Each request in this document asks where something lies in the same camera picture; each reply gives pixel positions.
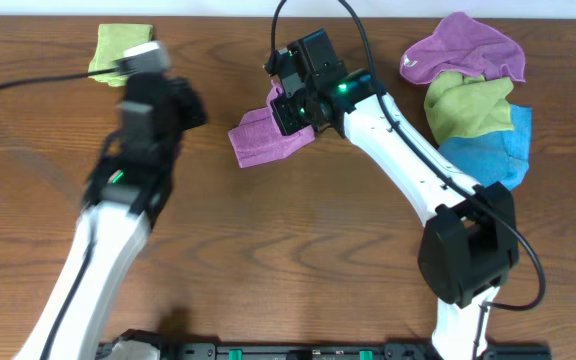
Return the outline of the purple microfiber cloth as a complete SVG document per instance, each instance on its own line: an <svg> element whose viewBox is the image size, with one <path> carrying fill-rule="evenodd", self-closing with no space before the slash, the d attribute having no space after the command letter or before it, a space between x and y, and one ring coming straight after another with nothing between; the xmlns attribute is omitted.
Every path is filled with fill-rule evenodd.
<svg viewBox="0 0 576 360"><path fill-rule="evenodd" d="M272 81L266 106L245 113L239 125L228 132L240 168L285 159L315 140L311 126L292 135L281 133L270 102L282 94L283 88Z"/></svg>

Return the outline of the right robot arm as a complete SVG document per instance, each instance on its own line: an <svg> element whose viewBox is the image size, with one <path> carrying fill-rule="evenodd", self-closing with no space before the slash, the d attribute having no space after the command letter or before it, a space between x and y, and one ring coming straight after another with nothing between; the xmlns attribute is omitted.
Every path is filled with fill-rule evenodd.
<svg viewBox="0 0 576 360"><path fill-rule="evenodd" d="M366 72L318 89L283 80L271 100L285 135L328 125L388 175L424 232L418 267L438 298L432 345L442 359L475 359L487 349L488 311L519 259L514 202L501 184L482 186L446 160Z"/></svg>

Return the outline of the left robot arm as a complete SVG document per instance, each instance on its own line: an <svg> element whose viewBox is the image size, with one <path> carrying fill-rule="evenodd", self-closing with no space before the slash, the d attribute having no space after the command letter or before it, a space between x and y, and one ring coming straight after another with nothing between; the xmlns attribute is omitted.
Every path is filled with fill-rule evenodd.
<svg viewBox="0 0 576 360"><path fill-rule="evenodd" d="M92 359L123 280L173 191L186 130L207 115L183 77L138 73L118 104L120 127L87 178L73 243L19 359Z"/></svg>

